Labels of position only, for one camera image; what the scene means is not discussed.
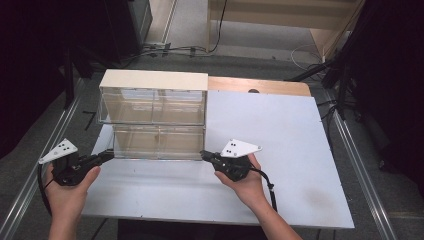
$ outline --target white table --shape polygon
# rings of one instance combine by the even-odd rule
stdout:
[[[289,224],[354,227],[312,97],[209,91],[206,125],[208,151],[221,151],[230,138],[263,147],[257,159]],[[111,135],[103,126],[93,153],[105,150]],[[202,161],[112,160],[91,186],[83,214],[257,225],[213,172]],[[264,189],[269,197],[265,181]]]

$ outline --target clear plastic drawer unit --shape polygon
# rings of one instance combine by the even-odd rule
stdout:
[[[202,73],[107,70],[98,112],[113,125],[115,155],[200,160],[207,84]]]

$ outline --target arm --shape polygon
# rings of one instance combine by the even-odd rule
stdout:
[[[47,183],[53,179],[51,171],[47,169]],[[52,224],[49,240],[74,240],[82,209],[87,198],[87,190],[100,173],[100,167],[91,169],[84,180],[74,187],[60,186],[55,181],[46,188],[47,198],[52,210]]]
[[[253,154],[249,155],[249,159],[257,169],[261,169]],[[231,181],[221,172],[215,172],[215,175],[223,184],[232,188],[240,200],[252,210],[268,239],[301,239],[268,203],[259,173],[250,171],[245,179],[238,182]]]

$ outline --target hand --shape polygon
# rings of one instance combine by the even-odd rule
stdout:
[[[257,169],[261,169],[261,165],[256,160],[254,154],[248,155],[250,162]],[[232,188],[240,200],[246,204],[249,208],[252,208],[255,204],[262,204],[267,202],[262,187],[262,176],[258,172],[249,171],[246,178],[233,182],[222,172],[215,172],[215,175],[221,180],[221,182]]]
[[[53,179],[52,170],[53,166],[50,164],[47,169],[46,183]],[[87,198],[87,190],[96,180],[99,173],[100,167],[94,167],[77,186],[60,186],[55,181],[52,181],[46,187],[47,198],[52,210],[50,239],[56,239],[56,237],[60,239],[60,236],[62,236],[62,239],[74,239]]]

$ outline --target wooden top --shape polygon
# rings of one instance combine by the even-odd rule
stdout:
[[[268,94],[311,96],[306,83],[209,76],[208,90],[248,92],[251,89]]]

